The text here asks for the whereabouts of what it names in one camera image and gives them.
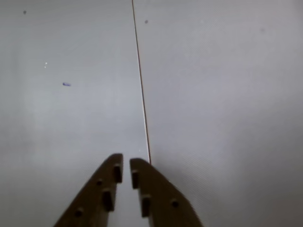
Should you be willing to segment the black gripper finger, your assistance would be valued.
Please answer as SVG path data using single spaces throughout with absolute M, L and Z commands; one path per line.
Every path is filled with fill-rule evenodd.
M 106 227 L 115 209 L 116 187 L 122 183 L 123 155 L 112 154 L 85 183 L 56 227 Z
M 130 159 L 132 187 L 138 191 L 141 215 L 151 227 L 202 227 L 188 199 L 156 168 Z

